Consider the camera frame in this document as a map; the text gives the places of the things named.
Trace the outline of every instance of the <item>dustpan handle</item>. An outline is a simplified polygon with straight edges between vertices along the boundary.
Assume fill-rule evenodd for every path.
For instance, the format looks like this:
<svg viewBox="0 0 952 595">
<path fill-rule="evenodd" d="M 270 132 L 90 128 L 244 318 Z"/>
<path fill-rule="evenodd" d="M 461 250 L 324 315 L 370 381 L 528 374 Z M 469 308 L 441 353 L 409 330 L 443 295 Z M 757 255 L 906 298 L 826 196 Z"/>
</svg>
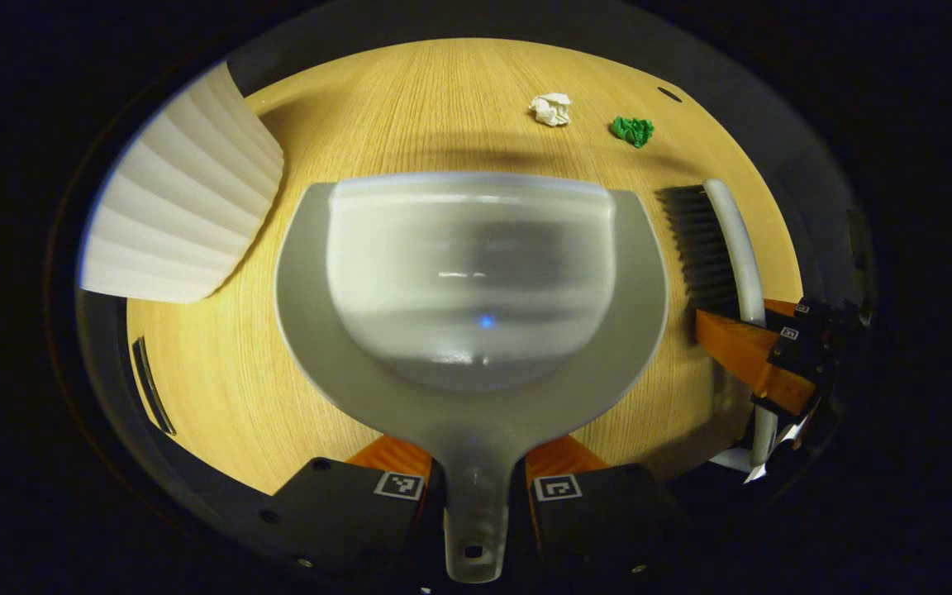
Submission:
<svg viewBox="0 0 952 595">
<path fill-rule="evenodd" d="M 502 575 L 515 460 L 487 451 L 437 460 L 446 475 L 446 573 L 458 583 L 490 583 Z"/>
</svg>

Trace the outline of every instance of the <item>small hole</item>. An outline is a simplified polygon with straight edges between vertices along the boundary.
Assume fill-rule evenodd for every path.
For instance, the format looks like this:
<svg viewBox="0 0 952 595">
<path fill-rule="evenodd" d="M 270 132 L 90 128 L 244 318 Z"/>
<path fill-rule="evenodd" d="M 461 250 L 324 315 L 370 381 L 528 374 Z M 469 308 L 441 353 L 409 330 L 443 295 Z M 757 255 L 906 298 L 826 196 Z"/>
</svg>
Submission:
<svg viewBox="0 0 952 595">
<path fill-rule="evenodd" d="M 660 90 L 661 93 L 666 95 L 666 97 L 672 98 L 674 101 L 679 102 L 679 104 L 681 103 L 681 99 L 678 98 L 678 95 L 675 95 L 671 91 L 664 89 L 664 87 L 657 87 L 657 89 Z"/>
</svg>

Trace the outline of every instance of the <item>crumpled green paper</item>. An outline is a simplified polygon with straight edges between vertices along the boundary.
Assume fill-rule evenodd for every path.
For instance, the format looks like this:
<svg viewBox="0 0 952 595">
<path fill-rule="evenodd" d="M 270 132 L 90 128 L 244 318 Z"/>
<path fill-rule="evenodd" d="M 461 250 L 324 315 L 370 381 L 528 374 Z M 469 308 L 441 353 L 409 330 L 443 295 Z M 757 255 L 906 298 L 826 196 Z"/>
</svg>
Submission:
<svg viewBox="0 0 952 595">
<path fill-rule="evenodd" d="M 616 116 L 612 122 L 612 134 L 631 143 L 635 148 L 645 146 L 653 136 L 653 123 L 647 120 L 638 120 L 637 117 Z"/>
</svg>

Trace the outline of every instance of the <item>white pleated lampshade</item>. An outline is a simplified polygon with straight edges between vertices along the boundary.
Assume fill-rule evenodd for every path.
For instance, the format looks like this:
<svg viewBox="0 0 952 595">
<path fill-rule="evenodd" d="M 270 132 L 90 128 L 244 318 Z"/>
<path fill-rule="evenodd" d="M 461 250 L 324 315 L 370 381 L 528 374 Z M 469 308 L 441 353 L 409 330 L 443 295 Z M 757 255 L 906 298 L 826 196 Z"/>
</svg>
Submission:
<svg viewBox="0 0 952 595">
<path fill-rule="evenodd" d="M 218 65 L 171 99 L 110 173 L 80 287 L 185 304 L 207 297 L 252 244 L 283 165 L 281 147 Z"/>
</svg>

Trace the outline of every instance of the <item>wood grain surface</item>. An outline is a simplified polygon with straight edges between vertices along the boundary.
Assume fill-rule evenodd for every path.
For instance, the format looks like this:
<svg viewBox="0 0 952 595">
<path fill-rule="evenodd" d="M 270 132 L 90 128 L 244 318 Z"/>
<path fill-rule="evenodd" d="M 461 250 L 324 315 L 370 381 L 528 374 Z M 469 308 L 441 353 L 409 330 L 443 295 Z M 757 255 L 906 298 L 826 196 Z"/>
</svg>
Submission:
<svg viewBox="0 0 952 595">
<path fill-rule="evenodd" d="M 526 110 L 534 95 L 551 91 L 574 101 L 571 124 L 550 128 Z M 322 398 L 293 362 L 276 322 L 274 267 L 307 186 L 417 170 L 547 174 L 637 193 L 668 263 L 668 328 L 630 394 L 572 436 L 606 463 L 643 462 L 669 478 L 743 432 L 748 393 L 693 339 L 681 264 L 657 189 L 721 178 L 752 236 L 766 297 L 797 301 L 800 274 L 759 172 L 683 89 L 574 50 L 445 39 L 340 58 L 248 101 L 286 155 L 283 183 L 252 248 L 226 283 L 197 304 L 128 302 L 129 338 L 146 338 L 159 396 L 178 431 L 174 439 L 204 462 L 275 493 L 311 457 L 347 459 L 378 436 Z M 653 121 L 649 145 L 636 150 L 612 136 L 616 116 Z"/>
</svg>

